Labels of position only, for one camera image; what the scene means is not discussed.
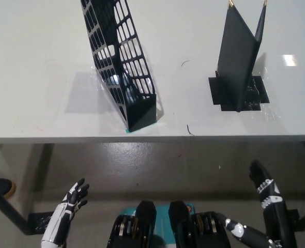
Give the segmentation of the robot right black white hand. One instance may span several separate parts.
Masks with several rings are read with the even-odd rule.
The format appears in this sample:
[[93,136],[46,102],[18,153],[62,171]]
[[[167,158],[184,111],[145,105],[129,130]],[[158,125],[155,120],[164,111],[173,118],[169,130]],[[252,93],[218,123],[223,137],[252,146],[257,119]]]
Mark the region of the robot right black white hand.
[[217,213],[217,219],[236,240],[247,247],[297,247],[286,203],[276,181],[258,160],[251,162],[249,177],[258,192],[266,232],[241,224],[221,213]]

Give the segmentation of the robot left white black hand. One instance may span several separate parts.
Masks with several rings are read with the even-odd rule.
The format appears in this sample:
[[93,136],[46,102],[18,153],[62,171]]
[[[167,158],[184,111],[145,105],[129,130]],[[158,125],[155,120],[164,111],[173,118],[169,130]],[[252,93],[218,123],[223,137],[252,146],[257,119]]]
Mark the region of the robot left white black hand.
[[87,204],[89,184],[77,181],[55,208],[41,239],[41,247],[66,247],[71,222],[75,214]]

